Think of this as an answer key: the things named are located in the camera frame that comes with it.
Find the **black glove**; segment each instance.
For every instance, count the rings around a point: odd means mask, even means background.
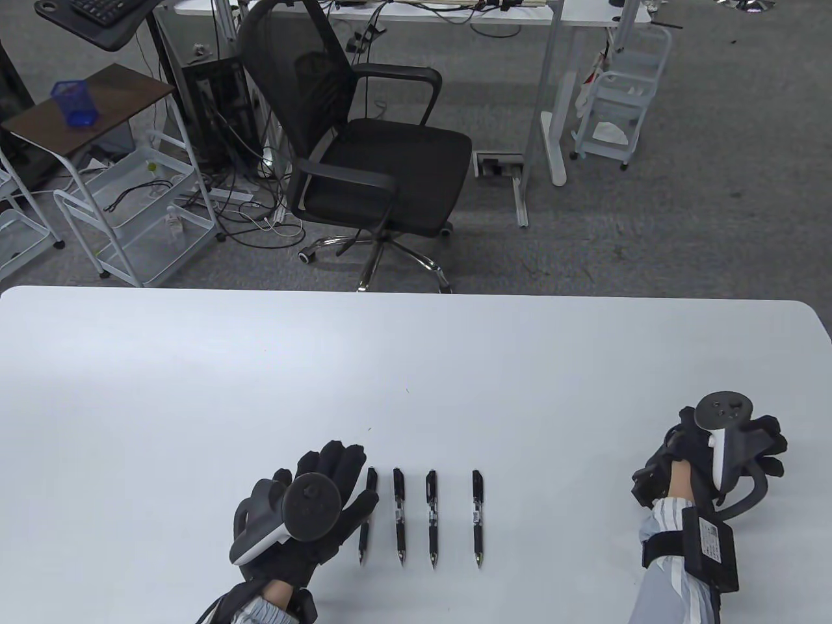
[[[651,507],[652,502],[664,498],[670,489],[671,465],[673,462],[686,460],[696,470],[701,481],[708,487],[711,499],[720,496],[713,483],[711,475],[714,462],[714,451],[708,446],[711,435],[700,428],[694,420],[696,411],[692,407],[683,408],[679,412],[680,423],[665,434],[665,442],[656,453],[647,460],[646,466],[633,474],[636,482],[632,490],[636,500],[644,507]],[[771,457],[783,453],[787,443],[780,433],[780,422],[774,416],[755,418],[743,427],[744,431],[763,431],[773,441],[765,451],[756,456],[756,461],[763,471],[771,477],[783,476],[783,464],[779,459]]]
[[[760,468],[763,469],[763,472],[769,477],[782,477],[785,471],[783,469],[783,463],[779,459],[771,457],[772,455],[785,453],[789,447],[789,443],[786,442],[786,439],[780,432],[780,421],[774,416],[760,416],[751,420],[743,427],[743,431],[763,431],[768,434],[769,438],[774,440],[765,451],[756,456],[756,460]],[[746,476],[748,475],[748,471],[745,469],[743,469],[742,473]]]
[[[344,505],[353,495],[361,468],[367,456],[364,447],[357,444],[344,448],[341,442],[330,442],[320,453],[309,451],[298,462],[295,477],[306,473],[322,473],[332,479],[341,495]],[[282,468],[275,473],[274,480],[286,487],[292,483],[292,473]],[[268,579],[283,581],[295,589],[309,585],[315,568],[335,556],[341,545],[375,509],[379,496],[369,490],[363,491],[349,507],[344,508],[335,526],[321,539],[314,542],[298,542],[291,538],[286,543],[277,542],[251,563],[240,567],[243,577],[248,580]]]

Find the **controller handle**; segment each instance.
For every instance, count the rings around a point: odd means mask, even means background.
[[[716,512],[716,517],[722,522],[725,520],[731,520],[732,518],[736,518],[740,514],[747,512],[763,498],[765,498],[765,495],[769,492],[769,480],[765,476],[765,473],[760,465],[752,459],[745,465],[745,467],[754,479],[754,489],[751,490],[751,494],[743,498],[741,501]]]
[[[736,487],[743,470],[754,479],[754,489],[747,497],[716,512],[716,516],[723,521],[747,512],[765,497],[769,489],[765,472],[755,458],[774,441],[764,431],[745,430],[753,409],[751,400],[738,392],[714,392],[696,406],[696,424],[711,434],[708,441],[714,451],[711,478],[720,494],[720,501]]]
[[[234,514],[229,559],[244,566],[278,542],[320,539],[338,521],[341,507],[338,488],[323,474],[302,474],[288,487],[261,479]]]

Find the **sleeve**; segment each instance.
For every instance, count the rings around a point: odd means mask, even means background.
[[[231,624],[299,624],[285,611],[275,607],[261,597],[257,597],[240,609],[231,620]]]
[[[684,498],[661,498],[641,525],[645,542],[659,532],[681,531]],[[685,572],[684,557],[659,557],[647,568],[630,624],[714,624],[708,586]]]

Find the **white desk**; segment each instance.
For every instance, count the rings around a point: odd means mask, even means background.
[[[211,0],[181,0],[174,6],[174,11],[179,15],[193,15],[208,17],[211,13]],[[250,7],[256,4],[256,0],[250,3]],[[436,8],[448,8],[448,5],[425,3],[427,6]],[[235,0],[231,6],[237,6]],[[338,19],[354,19],[356,21],[367,21],[373,15],[378,2],[370,2],[360,7],[333,7],[330,16]],[[643,19],[646,9],[641,9],[644,14],[639,13]],[[611,27],[615,26],[612,19],[620,16],[622,10],[613,7],[607,0],[568,0],[563,6],[563,21],[575,27]],[[460,11],[458,15],[450,13],[448,19],[463,19],[468,14]],[[381,11],[381,18],[386,22],[442,22],[442,19],[422,8],[404,2],[392,2]],[[527,26],[547,26],[552,21],[552,10],[549,7],[514,7],[509,11],[490,11],[477,14],[472,22],[497,22],[506,24],[520,24]]]
[[[340,438],[365,445],[382,500],[365,567],[354,536],[315,574],[321,624],[623,624],[641,580],[630,475],[715,389],[790,441],[786,477],[732,521],[724,621],[828,621],[832,345],[805,305],[22,287],[0,322],[7,622],[191,624],[238,580],[231,519],[254,481]]]
[[[181,0],[181,2],[178,2],[174,6],[174,10],[180,15],[206,17],[213,14],[211,6],[212,0]],[[377,7],[377,2],[371,2],[362,7],[333,9],[331,15],[338,19],[366,22],[373,15]],[[463,17],[467,16],[467,13],[464,12],[460,12],[460,14]],[[552,111],[540,112],[545,153],[552,183],[555,186],[563,186],[567,182],[566,166],[563,161],[560,140],[564,126],[566,125],[572,94],[575,91],[577,75],[580,71],[581,54],[586,40],[587,29],[616,27],[617,22],[614,22],[613,18],[620,17],[621,14],[622,10],[613,7],[608,0],[566,0],[563,5],[561,23],[566,30],[562,31],[562,33],[568,40],[566,62],[563,65],[561,81],[557,88],[557,96]],[[441,17],[425,11],[422,8],[402,2],[387,4],[382,9],[380,16],[381,19],[387,22],[443,23]],[[452,13],[446,17],[454,19]],[[639,7],[636,23],[649,23],[650,20],[650,14],[646,8],[643,5]],[[514,24],[520,26],[550,26],[552,23],[552,9],[549,7],[515,7],[506,12],[491,11],[478,14],[474,16],[472,22]],[[541,86],[539,87],[541,89],[544,88],[549,78],[549,66],[546,61],[551,61],[551,59],[544,59],[543,76]],[[523,154],[528,155],[530,153],[531,146],[527,143]],[[525,226],[528,225],[524,197],[525,185],[523,185],[521,192],[523,197],[516,196],[518,223],[521,226]]]

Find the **keyboard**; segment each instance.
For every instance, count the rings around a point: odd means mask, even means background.
[[[69,0],[72,10],[104,28],[119,22],[145,0]]]

